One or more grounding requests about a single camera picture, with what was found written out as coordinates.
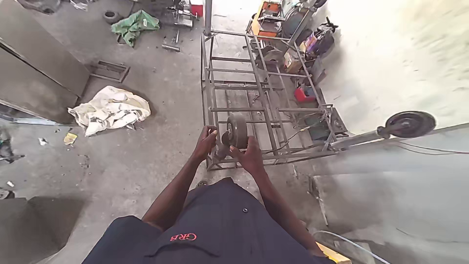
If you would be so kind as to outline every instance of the shirt pocket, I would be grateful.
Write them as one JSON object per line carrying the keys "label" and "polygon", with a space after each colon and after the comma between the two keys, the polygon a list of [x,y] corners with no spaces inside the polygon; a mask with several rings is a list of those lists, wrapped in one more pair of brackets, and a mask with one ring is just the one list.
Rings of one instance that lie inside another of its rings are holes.
{"label": "shirt pocket", "polygon": [[165,247],[177,245],[197,248],[209,255],[220,256],[221,206],[218,203],[199,204],[187,208],[174,226],[158,238],[147,256],[156,256]]}

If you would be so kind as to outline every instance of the metal frame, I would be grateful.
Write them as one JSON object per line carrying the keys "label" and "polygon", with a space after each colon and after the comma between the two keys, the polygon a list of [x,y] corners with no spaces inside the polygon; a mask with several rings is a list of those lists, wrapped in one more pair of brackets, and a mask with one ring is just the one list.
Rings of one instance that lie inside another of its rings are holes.
{"label": "metal frame", "polygon": [[[227,57],[216,57],[213,56],[213,43],[214,37],[216,35],[232,35],[232,36],[239,36],[244,37],[247,51],[249,53],[249,59],[240,59],[240,58],[227,58]],[[266,62],[264,60],[264,54],[261,51],[261,44],[260,40],[256,35],[250,35],[245,33],[235,33],[235,32],[227,32],[227,31],[215,31],[212,30],[209,34],[209,37],[201,35],[201,92],[202,92],[202,107],[203,107],[203,116],[204,116],[204,125],[214,125],[219,128],[219,124],[226,124],[225,120],[220,121],[218,113],[219,112],[249,112],[250,113],[250,120],[247,120],[248,124],[252,124],[254,136],[257,138],[257,130],[255,124],[265,124],[267,127],[267,132],[271,144],[271,149],[263,150],[263,160],[274,160],[273,163],[265,163],[265,165],[275,165],[275,164],[282,164],[282,163],[293,163],[298,161],[309,160],[313,158],[334,155],[337,152],[330,151],[328,146],[330,143],[336,141],[336,136],[334,134],[333,126],[331,125],[331,113],[332,113],[332,105],[325,104],[319,93],[317,92],[316,88],[313,85],[311,74],[308,72],[304,58],[299,50],[298,46],[293,43],[293,46],[287,44],[289,39],[285,38],[277,38],[277,37],[262,37],[262,39],[271,39],[276,40],[281,45],[287,45],[295,49],[298,53],[298,56],[301,58],[301,63],[303,70],[305,71],[305,75],[299,74],[287,74],[280,71],[279,67],[277,66],[276,72],[266,71],[267,73],[267,82],[262,82],[260,80],[260,69],[256,66],[256,61],[254,57],[253,48],[250,45],[250,39],[254,39],[257,52],[259,52],[263,69],[268,69],[266,64],[270,62]],[[209,50],[207,51],[206,42],[210,40]],[[252,70],[234,70],[234,69],[218,69],[213,67],[213,61],[228,61],[228,62],[247,62],[251,64]],[[245,81],[232,81],[232,80],[215,80],[213,73],[214,72],[232,72],[238,74],[253,74],[255,78],[255,82],[245,82]],[[271,76],[276,75],[280,78],[281,87],[274,87],[271,82]],[[318,108],[292,108],[290,106],[290,102],[288,101],[287,91],[285,87],[285,83],[283,78],[307,78],[309,84],[313,88],[314,94],[316,95],[318,101]],[[247,108],[232,108],[228,105],[226,108],[221,108],[217,105],[216,94],[215,90],[239,90],[245,91],[246,97],[248,99],[249,107]],[[248,91],[257,91],[258,97],[260,99],[261,107],[253,107],[248,96]],[[283,91],[284,96],[287,97],[287,104],[288,108],[274,108],[271,104],[270,97],[271,93],[275,91]],[[264,115],[264,121],[255,121],[252,117],[252,112],[261,112]],[[285,133],[284,123],[295,123],[295,120],[282,120],[280,112],[294,112],[294,113],[306,113],[306,114],[314,114],[319,113],[324,117],[324,120],[327,122],[327,126],[331,133],[329,134],[327,140],[325,142],[319,142],[317,144],[313,144],[308,147],[303,148],[290,148],[288,144],[288,138]],[[282,141],[277,141],[274,135],[274,130],[277,133],[277,138],[283,138]],[[220,135],[217,136],[217,144],[220,143]],[[214,153],[212,153],[207,158],[207,170],[222,170],[222,169],[231,169],[231,168],[240,168],[239,164],[235,159],[227,158],[223,160],[217,160]]]}

